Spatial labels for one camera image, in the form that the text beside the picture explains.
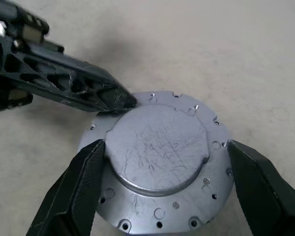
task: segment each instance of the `aluminum plate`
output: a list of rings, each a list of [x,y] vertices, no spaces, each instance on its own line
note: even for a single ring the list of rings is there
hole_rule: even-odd
[[[135,93],[128,112],[99,113],[79,150],[105,139],[98,213],[135,235],[200,228],[225,204],[234,180],[230,134],[204,103],[170,91]]]

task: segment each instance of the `metal disc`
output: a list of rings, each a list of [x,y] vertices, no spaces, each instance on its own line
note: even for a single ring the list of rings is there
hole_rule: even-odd
[[[99,113],[80,142],[79,149],[106,139],[98,213],[130,234],[198,229],[232,189],[225,147],[230,135],[213,111],[190,96],[134,96],[137,108]]]

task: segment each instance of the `screw hole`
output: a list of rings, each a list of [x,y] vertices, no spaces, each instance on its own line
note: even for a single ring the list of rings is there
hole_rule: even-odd
[[[163,224],[162,224],[162,222],[158,221],[158,222],[156,223],[156,226],[157,226],[158,228],[162,228],[162,227],[163,227]]]
[[[124,230],[127,230],[127,229],[129,228],[129,226],[128,226],[128,224],[124,223],[124,224],[122,225],[122,228],[123,228]]]
[[[198,225],[197,221],[193,220],[191,221],[191,226],[192,227],[196,227]]]

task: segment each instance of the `table surface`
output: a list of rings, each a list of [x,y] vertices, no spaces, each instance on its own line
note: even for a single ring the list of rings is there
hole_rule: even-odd
[[[211,107],[235,140],[295,188],[295,0],[19,0],[50,40],[131,92],[172,90]],[[25,235],[94,114],[35,96],[0,113],[0,236]],[[93,236],[118,235],[99,216]],[[251,235],[233,189],[192,235]]]

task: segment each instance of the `beige surface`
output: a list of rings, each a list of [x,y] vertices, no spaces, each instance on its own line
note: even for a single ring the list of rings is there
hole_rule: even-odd
[[[66,53],[131,91],[206,102],[295,188],[295,0],[20,0]],[[0,113],[0,236],[24,235],[92,114],[35,97]],[[97,218],[93,235],[114,235]],[[251,235],[235,191],[204,236]]]

